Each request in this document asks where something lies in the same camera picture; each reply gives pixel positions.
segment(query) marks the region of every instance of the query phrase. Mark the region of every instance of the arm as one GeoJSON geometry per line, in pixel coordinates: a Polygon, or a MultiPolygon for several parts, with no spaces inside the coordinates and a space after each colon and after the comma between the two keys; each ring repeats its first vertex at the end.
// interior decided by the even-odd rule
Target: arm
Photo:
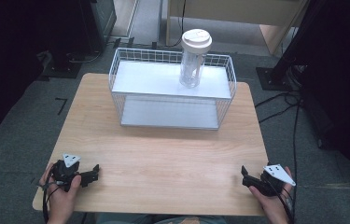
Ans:
{"type": "MultiPolygon", "coordinates": [[[[45,184],[45,181],[49,174],[49,170],[51,169],[52,166],[53,166],[53,163],[51,163],[47,167],[46,172],[43,174],[43,176],[41,176],[40,185],[45,184]]],[[[52,181],[54,181],[54,179],[51,177],[49,179],[49,182],[52,182],[52,181]]],[[[72,216],[72,213],[75,208],[76,196],[77,196],[78,189],[80,187],[80,183],[81,183],[81,176],[76,175],[73,178],[70,190],[68,192],[65,192],[61,188],[58,189],[58,186],[55,184],[52,184],[49,186],[47,190],[47,195],[50,195],[49,222],[48,222],[49,224],[64,224],[66,223],[67,219],[69,219],[70,216],[72,216]]]]}
{"type": "MultiPolygon", "coordinates": [[[[285,170],[288,173],[288,175],[291,176],[291,172],[288,169],[288,167],[285,167],[285,170]]],[[[284,190],[282,190],[282,194],[280,195],[283,201],[286,201],[285,195],[287,195],[287,192],[291,192],[291,188],[292,188],[291,185],[285,184],[284,190]]],[[[250,186],[249,190],[261,204],[261,207],[264,210],[265,216],[268,218],[270,223],[272,224],[288,223],[285,208],[283,207],[278,197],[264,196],[259,192],[258,189],[256,189],[253,186],[250,186]]]]}

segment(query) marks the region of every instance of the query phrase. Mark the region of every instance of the desk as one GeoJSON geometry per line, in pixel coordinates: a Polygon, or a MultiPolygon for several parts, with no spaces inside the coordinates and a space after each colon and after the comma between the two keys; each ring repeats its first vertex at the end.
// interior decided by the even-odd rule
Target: desk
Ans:
{"type": "MultiPolygon", "coordinates": [[[[121,127],[108,75],[86,74],[49,161],[81,157],[99,180],[81,189],[76,211],[262,216],[242,185],[241,167],[259,176],[267,154],[250,89],[238,91],[218,131],[121,127]]],[[[42,209],[43,192],[33,200],[42,209]]]]}
{"type": "MultiPolygon", "coordinates": [[[[274,54],[289,29],[301,22],[308,0],[188,0],[185,17],[260,24],[268,50],[274,54]]],[[[184,0],[168,0],[166,45],[171,17],[181,17],[184,0]]]]}

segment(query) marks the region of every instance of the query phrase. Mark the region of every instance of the wooden tabletop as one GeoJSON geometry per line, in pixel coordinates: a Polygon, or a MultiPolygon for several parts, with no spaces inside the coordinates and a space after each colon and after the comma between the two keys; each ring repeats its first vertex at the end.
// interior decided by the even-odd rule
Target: wooden tabletop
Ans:
{"type": "MultiPolygon", "coordinates": [[[[108,75],[86,74],[49,160],[78,155],[80,172],[100,165],[99,180],[79,191],[75,210],[262,216],[241,167],[259,176],[268,159],[250,89],[237,85],[218,131],[122,127],[108,75]]],[[[42,198],[39,189],[34,209],[42,210],[42,198]]]]}

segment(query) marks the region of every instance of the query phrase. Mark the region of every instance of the gray carpet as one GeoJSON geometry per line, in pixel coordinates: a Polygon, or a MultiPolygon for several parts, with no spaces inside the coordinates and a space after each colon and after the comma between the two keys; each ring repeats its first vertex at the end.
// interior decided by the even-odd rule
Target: gray carpet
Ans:
{"type": "MultiPolygon", "coordinates": [[[[0,223],[43,223],[40,211],[32,207],[38,179],[49,160],[66,114],[86,73],[107,73],[114,50],[107,46],[104,54],[85,63],[75,79],[51,78],[35,81],[13,106],[0,126],[0,223]],[[63,100],[67,103],[61,111],[63,100]]],[[[274,57],[232,54],[238,81],[250,85],[255,103],[276,95],[263,91],[256,66],[274,67],[274,57]]],[[[259,119],[287,107],[278,98],[258,107],[259,119]]],[[[261,123],[268,158],[294,168],[293,126],[296,107],[281,116],[261,123]]],[[[298,190],[297,223],[350,223],[350,161],[338,151],[317,147],[313,127],[301,108],[296,133],[298,190]]],[[[82,214],[74,213],[68,223],[80,223],[82,214]]],[[[267,223],[264,217],[226,217],[229,224],[267,223]]],[[[89,214],[86,223],[92,223],[89,214]]]]}

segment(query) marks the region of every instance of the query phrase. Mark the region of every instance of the wire basket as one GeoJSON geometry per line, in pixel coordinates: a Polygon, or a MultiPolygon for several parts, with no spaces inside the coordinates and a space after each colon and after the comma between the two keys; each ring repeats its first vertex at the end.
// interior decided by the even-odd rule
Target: wire basket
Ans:
{"type": "Polygon", "coordinates": [[[182,53],[117,49],[109,88],[124,126],[219,129],[236,93],[231,57],[207,54],[200,85],[179,82],[182,53]]]}

